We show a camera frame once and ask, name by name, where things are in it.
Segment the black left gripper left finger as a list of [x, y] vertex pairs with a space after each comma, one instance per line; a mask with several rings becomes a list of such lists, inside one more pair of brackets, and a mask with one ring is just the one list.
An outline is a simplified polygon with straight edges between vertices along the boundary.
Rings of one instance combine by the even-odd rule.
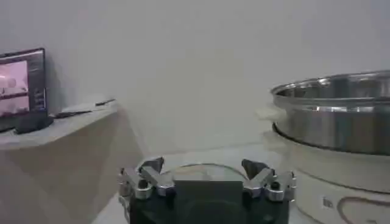
[[138, 200], [148, 200], [153, 193], [161, 197], [174, 195], [176, 185], [173, 179], [161, 173], [164, 163], [164, 157], [160, 156], [146, 160], [138, 167], [121, 168], [118, 174], [118, 194]]

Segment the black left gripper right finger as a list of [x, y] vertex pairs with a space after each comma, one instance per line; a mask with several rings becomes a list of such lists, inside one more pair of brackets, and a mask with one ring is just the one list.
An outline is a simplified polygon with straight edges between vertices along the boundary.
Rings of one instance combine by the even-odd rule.
[[252, 198], [264, 195], [269, 201], [294, 201], [296, 192], [296, 176], [293, 171], [277, 173], [267, 164], [243, 159], [247, 181], [244, 182], [244, 191]]

